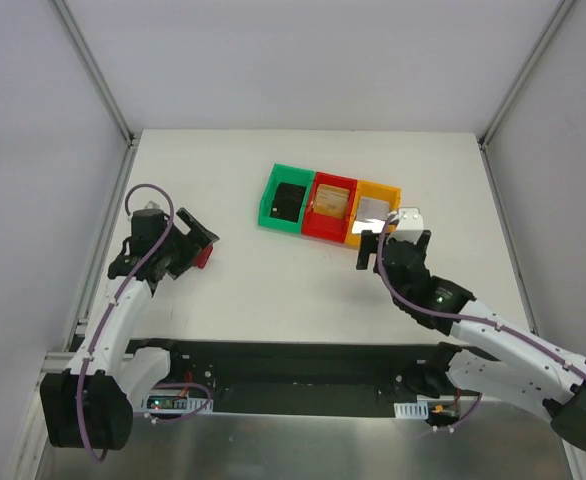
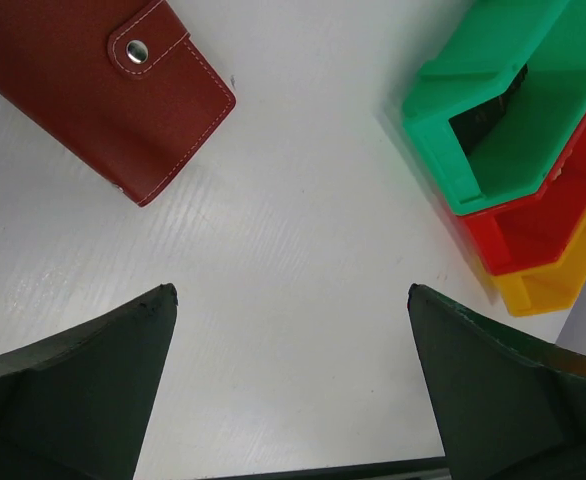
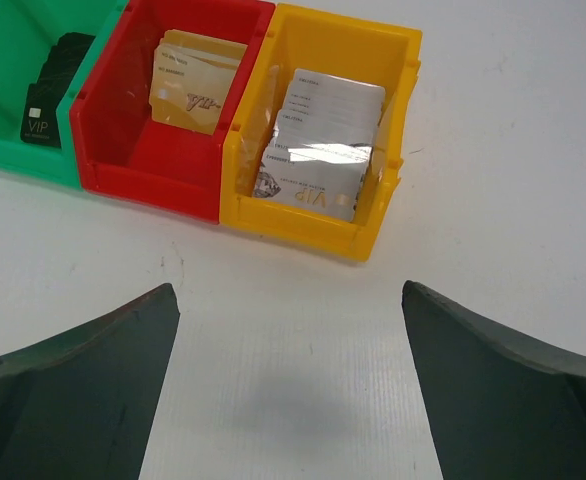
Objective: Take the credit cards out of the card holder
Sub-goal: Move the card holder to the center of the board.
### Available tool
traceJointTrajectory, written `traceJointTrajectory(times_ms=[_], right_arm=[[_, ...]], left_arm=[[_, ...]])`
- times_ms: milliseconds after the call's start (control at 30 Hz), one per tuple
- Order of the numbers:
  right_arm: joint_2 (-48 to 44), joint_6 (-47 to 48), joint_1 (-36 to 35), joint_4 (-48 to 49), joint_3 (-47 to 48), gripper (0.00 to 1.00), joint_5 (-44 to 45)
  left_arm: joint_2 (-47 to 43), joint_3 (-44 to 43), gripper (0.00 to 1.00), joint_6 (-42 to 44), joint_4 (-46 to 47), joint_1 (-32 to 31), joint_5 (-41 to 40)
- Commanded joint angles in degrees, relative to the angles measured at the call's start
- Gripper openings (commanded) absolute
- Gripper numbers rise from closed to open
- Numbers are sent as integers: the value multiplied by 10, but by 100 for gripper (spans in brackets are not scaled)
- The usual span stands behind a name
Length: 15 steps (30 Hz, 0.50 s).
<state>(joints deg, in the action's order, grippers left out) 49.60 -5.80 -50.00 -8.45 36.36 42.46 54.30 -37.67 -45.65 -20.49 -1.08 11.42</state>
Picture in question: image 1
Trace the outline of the red leather card holder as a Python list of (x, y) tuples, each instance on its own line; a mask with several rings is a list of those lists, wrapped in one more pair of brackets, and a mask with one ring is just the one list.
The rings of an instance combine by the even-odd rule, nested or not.
[(211, 256), (213, 252), (213, 245), (210, 244), (207, 247), (205, 247), (200, 254), (197, 256), (197, 258), (194, 261), (194, 266), (197, 267), (198, 269), (204, 269), (205, 266), (207, 265), (207, 262)]

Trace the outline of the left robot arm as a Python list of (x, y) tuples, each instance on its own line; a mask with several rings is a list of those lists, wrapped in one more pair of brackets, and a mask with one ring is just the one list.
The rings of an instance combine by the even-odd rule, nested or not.
[(40, 398), (50, 443), (58, 448), (116, 451), (131, 434), (134, 410), (158, 384), (177, 387), (183, 363), (161, 347), (124, 355), (144, 310), (164, 278), (203, 268), (219, 237), (186, 209), (176, 214), (179, 230), (160, 208), (136, 210), (131, 232), (107, 270), (100, 318), (59, 373), (48, 373)]

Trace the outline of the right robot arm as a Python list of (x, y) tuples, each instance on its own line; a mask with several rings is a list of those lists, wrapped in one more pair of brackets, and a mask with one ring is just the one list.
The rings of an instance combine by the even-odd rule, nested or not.
[(437, 398), (452, 388), (495, 397), (547, 421), (586, 452), (586, 357), (564, 350), (492, 311), (469, 290), (425, 265), (430, 231), (417, 240), (365, 231), (356, 267), (372, 266), (393, 303), (446, 336), (431, 358), (411, 365), (405, 387)]

